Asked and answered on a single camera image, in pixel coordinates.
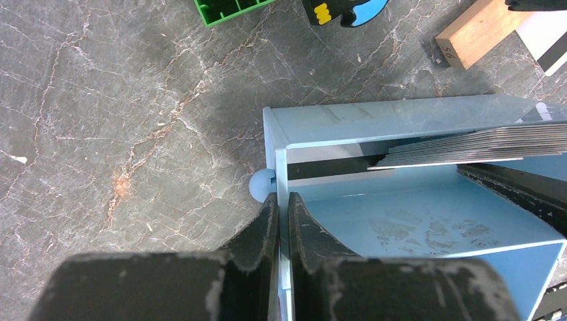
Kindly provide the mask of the blue three-compartment organizer tray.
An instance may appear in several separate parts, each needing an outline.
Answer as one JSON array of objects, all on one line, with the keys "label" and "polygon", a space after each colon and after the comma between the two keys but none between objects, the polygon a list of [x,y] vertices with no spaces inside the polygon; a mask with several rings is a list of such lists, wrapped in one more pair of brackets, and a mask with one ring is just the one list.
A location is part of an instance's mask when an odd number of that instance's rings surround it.
[{"label": "blue three-compartment organizer tray", "polygon": [[378,171],[389,149],[489,128],[565,122],[566,107],[504,95],[263,109],[267,167],[254,199],[296,192],[314,219],[363,257],[474,257],[504,279],[531,319],[566,252],[566,237],[461,176],[455,161]]}]

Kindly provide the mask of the silver magnetic stripe card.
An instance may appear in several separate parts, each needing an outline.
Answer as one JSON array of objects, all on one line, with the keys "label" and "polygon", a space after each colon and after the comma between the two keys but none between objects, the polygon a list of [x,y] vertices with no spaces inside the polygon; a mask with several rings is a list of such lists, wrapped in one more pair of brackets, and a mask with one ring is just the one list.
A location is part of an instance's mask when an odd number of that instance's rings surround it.
[{"label": "silver magnetic stripe card", "polygon": [[535,12],[516,32],[545,76],[566,63],[566,11]]}]

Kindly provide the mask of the stack of credit cards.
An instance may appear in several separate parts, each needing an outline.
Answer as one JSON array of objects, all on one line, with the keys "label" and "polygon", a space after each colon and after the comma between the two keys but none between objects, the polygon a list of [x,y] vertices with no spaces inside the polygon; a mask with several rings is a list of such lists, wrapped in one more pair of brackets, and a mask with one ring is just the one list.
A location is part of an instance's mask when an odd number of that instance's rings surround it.
[{"label": "stack of credit cards", "polygon": [[411,167],[518,161],[566,153],[566,124],[506,126],[419,138],[297,148],[292,181]]}]

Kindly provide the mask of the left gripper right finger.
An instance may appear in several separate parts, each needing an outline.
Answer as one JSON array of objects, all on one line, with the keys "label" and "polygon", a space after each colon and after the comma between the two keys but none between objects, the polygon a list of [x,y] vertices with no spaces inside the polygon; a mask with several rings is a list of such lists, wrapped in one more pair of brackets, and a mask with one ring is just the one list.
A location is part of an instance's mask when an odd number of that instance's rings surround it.
[{"label": "left gripper right finger", "polygon": [[518,320],[507,287],[472,258],[364,258],[289,196],[295,320]]}]

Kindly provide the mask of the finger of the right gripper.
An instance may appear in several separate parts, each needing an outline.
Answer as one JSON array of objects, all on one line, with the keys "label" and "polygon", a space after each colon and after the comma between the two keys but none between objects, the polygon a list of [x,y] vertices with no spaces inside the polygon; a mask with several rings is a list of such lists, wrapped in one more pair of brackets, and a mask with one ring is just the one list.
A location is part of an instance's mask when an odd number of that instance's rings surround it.
[{"label": "finger of the right gripper", "polygon": [[566,237],[566,181],[485,163],[460,164],[457,172]]},{"label": "finger of the right gripper", "polygon": [[566,0],[505,0],[510,11],[565,11]]}]

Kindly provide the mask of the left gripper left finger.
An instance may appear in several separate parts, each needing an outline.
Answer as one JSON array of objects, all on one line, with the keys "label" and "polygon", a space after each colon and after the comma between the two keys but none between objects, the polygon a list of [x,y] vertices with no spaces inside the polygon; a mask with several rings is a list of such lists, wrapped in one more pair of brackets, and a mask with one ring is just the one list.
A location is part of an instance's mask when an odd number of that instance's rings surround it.
[{"label": "left gripper left finger", "polygon": [[82,253],[54,271],[30,320],[275,320],[277,196],[215,251]]}]

